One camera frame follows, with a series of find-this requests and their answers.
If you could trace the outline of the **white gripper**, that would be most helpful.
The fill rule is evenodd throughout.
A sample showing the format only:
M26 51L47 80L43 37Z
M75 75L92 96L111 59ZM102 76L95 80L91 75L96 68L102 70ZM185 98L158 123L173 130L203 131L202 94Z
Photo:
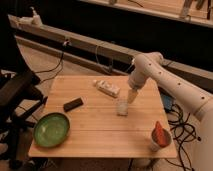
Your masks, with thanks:
M138 95L138 89L141 89L145 84L145 79L142 75L130 75L128 84L132 88L128 91L128 103L131 104Z

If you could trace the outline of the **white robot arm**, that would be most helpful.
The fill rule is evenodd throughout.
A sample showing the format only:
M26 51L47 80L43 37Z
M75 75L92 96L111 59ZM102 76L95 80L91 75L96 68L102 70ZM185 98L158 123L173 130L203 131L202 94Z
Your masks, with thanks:
M138 90L152 78L200 121L201 142L195 147L192 166L196 171L213 171L213 94L167 71L162 62L159 52L136 55L128 84Z

